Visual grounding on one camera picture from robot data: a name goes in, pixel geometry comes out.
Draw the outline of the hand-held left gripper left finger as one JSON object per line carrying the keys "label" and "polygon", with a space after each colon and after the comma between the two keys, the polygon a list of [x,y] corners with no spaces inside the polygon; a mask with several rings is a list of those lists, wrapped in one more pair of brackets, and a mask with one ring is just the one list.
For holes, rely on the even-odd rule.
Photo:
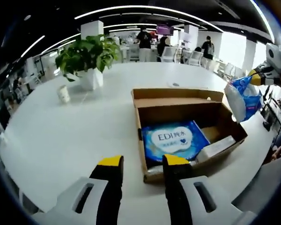
{"label": "hand-held left gripper left finger", "polygon": [[34,214],[39,225],[115,225],[122,199],[124,157],[102,159],[89,177],[64,190],[46,213]]}

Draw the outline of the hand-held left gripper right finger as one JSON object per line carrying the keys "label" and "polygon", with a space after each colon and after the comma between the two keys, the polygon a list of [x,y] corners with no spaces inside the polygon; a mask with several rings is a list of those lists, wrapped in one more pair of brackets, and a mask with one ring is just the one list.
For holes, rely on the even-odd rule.
{"label": "hand-held left gripper right finger", "polygon": [[173,225],[250,225],[255,214],[241,211],[206,176],[193,176],[188,160],[163,155],[165,196]]}

